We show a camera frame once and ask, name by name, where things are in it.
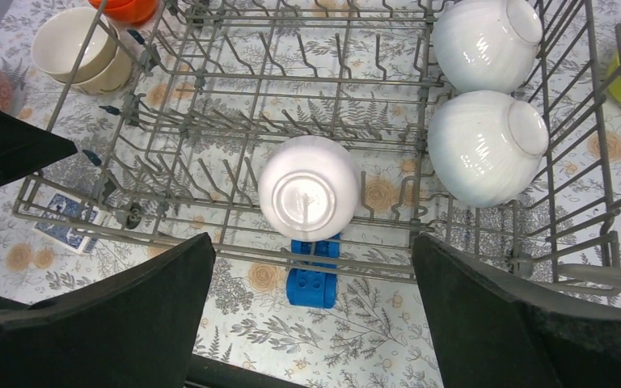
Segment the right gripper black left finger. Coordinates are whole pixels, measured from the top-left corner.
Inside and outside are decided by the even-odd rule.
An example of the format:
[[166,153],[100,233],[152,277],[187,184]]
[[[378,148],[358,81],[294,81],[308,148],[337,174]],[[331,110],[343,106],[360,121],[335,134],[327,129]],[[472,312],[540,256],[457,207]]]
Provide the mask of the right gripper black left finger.
[[0,297],[0,387],[181,387],[215,252],[203,233],[80,289]]

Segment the orange bowl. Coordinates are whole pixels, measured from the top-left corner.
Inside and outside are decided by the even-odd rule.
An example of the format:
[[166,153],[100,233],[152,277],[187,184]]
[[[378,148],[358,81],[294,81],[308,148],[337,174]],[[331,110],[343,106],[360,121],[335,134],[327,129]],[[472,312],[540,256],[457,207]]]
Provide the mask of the orange bowl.
[[158,9],[158,0],[107,0],[103,13],[121,23],[141,25]]

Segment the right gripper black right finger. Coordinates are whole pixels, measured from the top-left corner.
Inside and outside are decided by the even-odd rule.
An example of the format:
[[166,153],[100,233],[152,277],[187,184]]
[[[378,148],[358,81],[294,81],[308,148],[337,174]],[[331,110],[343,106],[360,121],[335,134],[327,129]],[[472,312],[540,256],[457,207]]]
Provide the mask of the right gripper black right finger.
[[412,248],[447,387],[621,387],[621,309],[570,297],[427,234]]

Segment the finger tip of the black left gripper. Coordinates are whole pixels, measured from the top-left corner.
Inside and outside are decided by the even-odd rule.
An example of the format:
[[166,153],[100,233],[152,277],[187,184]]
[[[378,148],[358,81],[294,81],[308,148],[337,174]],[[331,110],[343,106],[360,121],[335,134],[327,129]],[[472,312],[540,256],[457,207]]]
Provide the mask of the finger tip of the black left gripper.
[[0,111],[0,187],[77,152],[72,141]]

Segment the plain beige bowl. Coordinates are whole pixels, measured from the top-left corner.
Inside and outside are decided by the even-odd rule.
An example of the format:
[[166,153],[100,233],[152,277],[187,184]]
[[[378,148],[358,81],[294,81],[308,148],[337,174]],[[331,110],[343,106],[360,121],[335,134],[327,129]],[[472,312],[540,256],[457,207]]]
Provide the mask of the plain beige bowl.
[[31,57],[52,78],[85,82],[116,56],[117,44],[105,28],[112,24],[93,7],[75,7],[54,15],[35,34]]

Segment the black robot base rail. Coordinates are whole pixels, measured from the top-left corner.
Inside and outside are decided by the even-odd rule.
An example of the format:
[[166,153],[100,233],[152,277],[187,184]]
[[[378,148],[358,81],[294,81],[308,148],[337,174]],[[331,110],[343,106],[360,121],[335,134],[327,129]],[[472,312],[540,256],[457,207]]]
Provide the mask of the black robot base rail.
[[304,388],[304,386],[257,373],[225,362],[192,354],[185,387],[212,388]]

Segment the beige bowl with leaf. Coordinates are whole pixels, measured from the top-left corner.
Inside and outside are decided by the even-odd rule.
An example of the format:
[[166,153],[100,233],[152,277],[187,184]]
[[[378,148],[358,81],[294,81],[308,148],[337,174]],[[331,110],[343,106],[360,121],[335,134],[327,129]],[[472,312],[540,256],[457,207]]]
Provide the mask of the beige bowl with leaf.
[[131,73],[131,58],[122,48],[117,48],[114,58],[102,71],[86,81],[73,82],[71,87],[88,95],[112,93],[127,83]]

